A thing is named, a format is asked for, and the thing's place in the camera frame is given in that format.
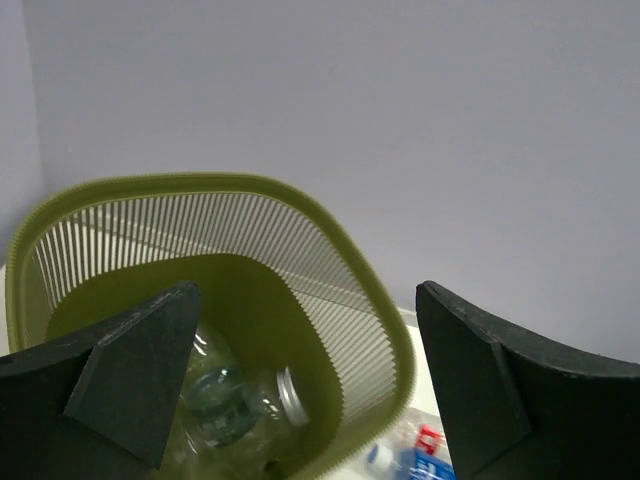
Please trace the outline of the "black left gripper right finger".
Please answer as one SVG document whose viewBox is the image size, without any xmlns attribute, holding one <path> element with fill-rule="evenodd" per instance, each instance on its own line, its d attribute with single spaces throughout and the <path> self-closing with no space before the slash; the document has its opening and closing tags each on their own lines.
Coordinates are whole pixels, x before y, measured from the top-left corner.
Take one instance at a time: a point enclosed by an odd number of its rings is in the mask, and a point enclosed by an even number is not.
<svg viewBox="0 0 640 480">
<path fill-rule="evenodd" d="M 639 367 L 497 317 L 433 281 L 417 322 L 460 479 L 635 479 Z"/>
</svg>

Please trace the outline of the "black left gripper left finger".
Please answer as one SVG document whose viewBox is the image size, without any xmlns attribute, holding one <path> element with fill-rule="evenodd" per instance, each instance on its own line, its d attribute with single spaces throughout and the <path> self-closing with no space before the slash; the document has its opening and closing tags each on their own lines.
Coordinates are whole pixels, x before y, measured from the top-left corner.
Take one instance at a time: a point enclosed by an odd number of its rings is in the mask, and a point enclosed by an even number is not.
<svg viewBox="0 0 640 480">
<path fill-rule="evenodd" d="M 160 468 L 200 315 L 179 283 L 1 359 L 4 479 L 146 479 Z"/>
</svg>

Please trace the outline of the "red cap clear bottle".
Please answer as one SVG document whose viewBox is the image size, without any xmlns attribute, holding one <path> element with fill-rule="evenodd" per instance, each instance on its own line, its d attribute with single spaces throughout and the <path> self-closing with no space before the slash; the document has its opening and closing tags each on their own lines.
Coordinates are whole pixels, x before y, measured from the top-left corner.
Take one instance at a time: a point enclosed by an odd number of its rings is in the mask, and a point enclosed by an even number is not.
<svg viewBox="0 0 640 480">
<path fill-rule="evenodd" d="M 413 407 L 404 412 L 398 431 L 398 437 L 405 445 L 429 455 L 435 455 L 445 443 L 441 418 Z"/>
</svg>

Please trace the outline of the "blue label clear bottle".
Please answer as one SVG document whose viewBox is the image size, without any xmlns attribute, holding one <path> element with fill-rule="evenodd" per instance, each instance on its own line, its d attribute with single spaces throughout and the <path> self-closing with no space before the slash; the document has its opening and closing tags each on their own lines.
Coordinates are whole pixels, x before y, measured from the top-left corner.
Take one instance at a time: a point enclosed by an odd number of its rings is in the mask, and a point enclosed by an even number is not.
<svg viewBox="0 0 640 480">
<path fill-rule="evenodd" d="M 365 469 L 373 479 L 455 480 L 453 467 L 416 448 L 394 450 L 375 444 L 369 451 Z"/>
</svg>

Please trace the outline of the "green label clear bottle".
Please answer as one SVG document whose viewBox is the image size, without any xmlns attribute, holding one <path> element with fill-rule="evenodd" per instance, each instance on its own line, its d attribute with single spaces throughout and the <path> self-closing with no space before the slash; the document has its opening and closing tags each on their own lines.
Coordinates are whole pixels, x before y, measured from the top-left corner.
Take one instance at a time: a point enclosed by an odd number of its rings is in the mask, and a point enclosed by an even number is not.
<svg viewBox="0 0 640 480">
<path fill-rule="evenodd" d="M 253 392 L 226 341 L 203 327 L 196 330 L 181 400 L 195 430 L 209 447 L 227 447 L 257 423 Z"/>
</svg>

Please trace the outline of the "clear jar silver lid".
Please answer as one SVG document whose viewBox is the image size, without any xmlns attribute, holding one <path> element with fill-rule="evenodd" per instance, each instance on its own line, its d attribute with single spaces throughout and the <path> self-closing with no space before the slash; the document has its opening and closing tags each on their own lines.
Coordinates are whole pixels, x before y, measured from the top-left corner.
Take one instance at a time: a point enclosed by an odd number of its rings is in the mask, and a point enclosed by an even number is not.
<svg viewBox="0 0 640 480">
<path fill-rule="evenodd" d="M 254 375 L 249 381 L 248 402 L 251 413 L 273 436 L 293 436 L 310 422 L 289 366 Z"/>
</svg>

